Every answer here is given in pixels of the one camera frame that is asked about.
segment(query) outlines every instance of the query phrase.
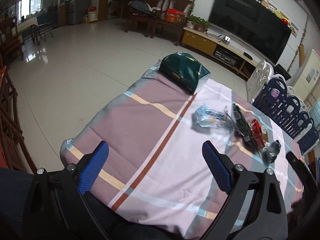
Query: blue gripper pad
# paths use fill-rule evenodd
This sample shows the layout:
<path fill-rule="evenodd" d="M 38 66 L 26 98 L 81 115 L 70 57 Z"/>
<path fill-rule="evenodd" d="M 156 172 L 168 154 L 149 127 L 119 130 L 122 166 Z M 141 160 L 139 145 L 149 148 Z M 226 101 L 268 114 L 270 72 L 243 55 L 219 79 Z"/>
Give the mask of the blue gripper pad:
<path fill-rule="evenodd" d="M 221 159 L 218 156 L 219 153 L 210 142 L 206 141 L 203 143 L 202 155 L 219 188 L 229 195 L 232 190 L 231 174 L 222 163 Z"/>
<path fill-rule="evenodd" d="M 96 178 L 99 175 L 104 163 L 109 156 L 109 145 L 106 142 L 101 142 L 95 149 L 95 154 L 84 168 L 80 175 L 78 190 L 81 195 L 86 191 L 90 191 Z"/>

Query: window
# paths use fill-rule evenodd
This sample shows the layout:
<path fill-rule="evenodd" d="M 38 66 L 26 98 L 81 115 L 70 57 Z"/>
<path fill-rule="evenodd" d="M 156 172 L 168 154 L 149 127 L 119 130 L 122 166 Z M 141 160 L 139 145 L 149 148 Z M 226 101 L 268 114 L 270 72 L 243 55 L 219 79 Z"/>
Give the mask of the window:
<path fill-rule="evenodd" d="M 21 0 L 19 1 L 19 20 L 21 16 L 26 18 L 27 15 L 41 10 L 41 0 Z"/>

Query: black television screen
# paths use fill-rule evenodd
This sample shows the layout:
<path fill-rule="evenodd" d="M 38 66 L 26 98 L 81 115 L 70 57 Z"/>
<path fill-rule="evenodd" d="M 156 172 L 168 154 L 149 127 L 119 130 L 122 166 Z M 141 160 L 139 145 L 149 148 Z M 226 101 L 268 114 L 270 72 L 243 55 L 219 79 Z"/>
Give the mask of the black television screen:
<path fill-rule="evenodd" d="M 215 0 L 209 22 L 251 44 L 274 64 L 291 29 L 255 0 Z"/>

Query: green bag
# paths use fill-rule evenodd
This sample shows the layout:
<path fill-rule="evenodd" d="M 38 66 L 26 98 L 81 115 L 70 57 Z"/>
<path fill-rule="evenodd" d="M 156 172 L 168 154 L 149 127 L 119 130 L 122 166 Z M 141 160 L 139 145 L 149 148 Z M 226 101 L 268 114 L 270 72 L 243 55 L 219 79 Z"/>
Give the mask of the green bag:
<path fill-rule="evenodd" d="M 183 52 L 166 56 L 159 71 L 192 95 L 199 92 L 210 77 L 210 71 L 193 56 Z"/>

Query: black cloth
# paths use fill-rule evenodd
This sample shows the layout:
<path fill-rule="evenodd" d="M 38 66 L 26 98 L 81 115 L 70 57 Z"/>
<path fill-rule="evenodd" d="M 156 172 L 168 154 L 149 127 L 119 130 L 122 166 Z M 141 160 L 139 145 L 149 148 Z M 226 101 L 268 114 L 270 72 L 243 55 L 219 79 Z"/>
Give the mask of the black cloth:
<path fill-rule="evenodd" d="M 0 221 L 4 220 L 19 238 L 22 238 L 23 208 L 32 179 L 33 175 L 31 174 L 0 168 Z M 84 194 L 84 199 L 112 240 L 171 240 L 180 238 L 180 236 L 153 226 L 128 222 L 101 203 L 90 192 Z"/>

